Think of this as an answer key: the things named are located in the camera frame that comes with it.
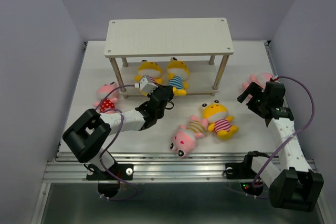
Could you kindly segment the yellow frog toy red stripes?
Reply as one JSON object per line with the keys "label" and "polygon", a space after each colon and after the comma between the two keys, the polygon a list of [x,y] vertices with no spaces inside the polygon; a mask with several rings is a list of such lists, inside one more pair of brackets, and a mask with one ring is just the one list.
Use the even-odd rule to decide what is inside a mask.
{"label": "yellow frog toy red stripes", "polygon": [[229,115],[228,110],[218,100],[213,103],[202,104],[202,116],[207,120],[208,131],[214,132],[220,140],[228,140],[239,128],[232,124],[233,115]]}

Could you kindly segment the yellow frog toy pink stripes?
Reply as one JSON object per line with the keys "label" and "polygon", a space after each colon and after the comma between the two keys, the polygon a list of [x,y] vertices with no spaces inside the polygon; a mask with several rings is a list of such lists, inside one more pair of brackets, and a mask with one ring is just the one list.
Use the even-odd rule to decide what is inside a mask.
{"label": "yellow frog toy pink stripes", "polygon": [[136,76],[149,75],[157,85],[162,84],[162,69],[156,62],[142,60]]}

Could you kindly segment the yellow frog toy blue stripes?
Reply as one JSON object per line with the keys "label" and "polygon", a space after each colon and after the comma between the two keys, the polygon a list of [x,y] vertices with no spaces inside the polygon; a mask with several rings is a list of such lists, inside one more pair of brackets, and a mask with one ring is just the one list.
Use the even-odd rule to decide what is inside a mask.
{"label": "yellow frog toy blue stripes", "polygon": [[186,89],[188,88],[188,83],[186,81],[190,76],[186,63],[172,57],[167,66],[167,74],[167,85],[173,87],[173,93],[179,96],[186,95]]}

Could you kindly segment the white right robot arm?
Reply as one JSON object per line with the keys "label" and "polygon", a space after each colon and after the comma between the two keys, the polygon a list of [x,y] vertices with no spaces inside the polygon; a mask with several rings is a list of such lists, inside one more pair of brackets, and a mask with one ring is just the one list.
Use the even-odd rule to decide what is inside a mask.
{"label": "white right robot arm", "polygon": [[248,96],[247,107],[265,120],[272,134],[276,150],[267,155],[258,151],[248,152],[240,171],[253,177],[252,188],[259,188],[257,180],[269,189],[273,207],[298,211],[313,211],[321,193],[324,180],[306,161],[297,135],[293,114],[283,106],[285,86],[270,79],[264,88],[251,82],[237,98],[242,103]]}

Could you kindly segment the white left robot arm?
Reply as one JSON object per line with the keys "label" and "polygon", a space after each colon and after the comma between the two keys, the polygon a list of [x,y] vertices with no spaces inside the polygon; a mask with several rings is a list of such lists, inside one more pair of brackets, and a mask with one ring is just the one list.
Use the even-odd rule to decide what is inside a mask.
{"label": "white left robot arm", "polygon": [[164,117],[168,103],[174,97],[172,86],[156,84],[148,94],[148,100],[127,112],[114,109],[115,113],[99,113],[86,110],[62,135],[78,162],[93,167],[96,180],[132,180],[133,165],[118,165],[103,144],[110,135],[115,138],[125,131],[143,131]]}

